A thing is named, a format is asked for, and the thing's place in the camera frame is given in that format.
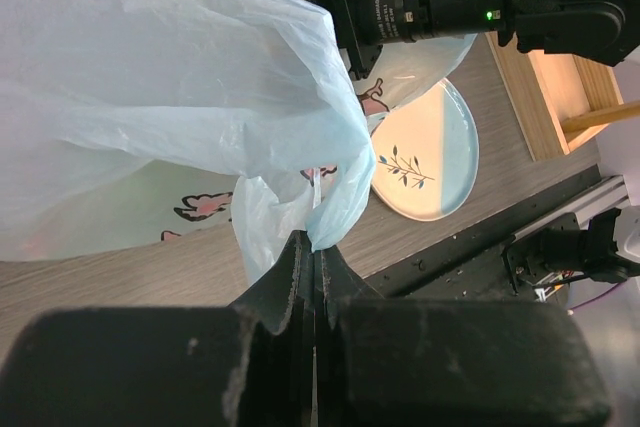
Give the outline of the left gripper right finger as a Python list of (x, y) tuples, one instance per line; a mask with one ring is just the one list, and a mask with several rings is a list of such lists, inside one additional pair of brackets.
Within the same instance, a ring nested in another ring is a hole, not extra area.
[(314, 255), (321, 426), (604, 426), (611, 401), (570, 315), (547, 303), (381, 297)]

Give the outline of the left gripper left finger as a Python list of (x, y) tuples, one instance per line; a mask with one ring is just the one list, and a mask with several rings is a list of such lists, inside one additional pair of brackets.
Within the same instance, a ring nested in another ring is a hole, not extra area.
[(32, 319), (1, 368), (5, 426), (307, 426), (312, 254), (294, 233), (231, 304)]

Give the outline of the light blue plastic bag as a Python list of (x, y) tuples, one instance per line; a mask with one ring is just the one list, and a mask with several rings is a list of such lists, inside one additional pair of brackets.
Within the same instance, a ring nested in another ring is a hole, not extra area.
[(250, 281), (328, 248), (374, 172), (330, 16), (301, 0), (1, 0), (1, 258), (233, 225)]

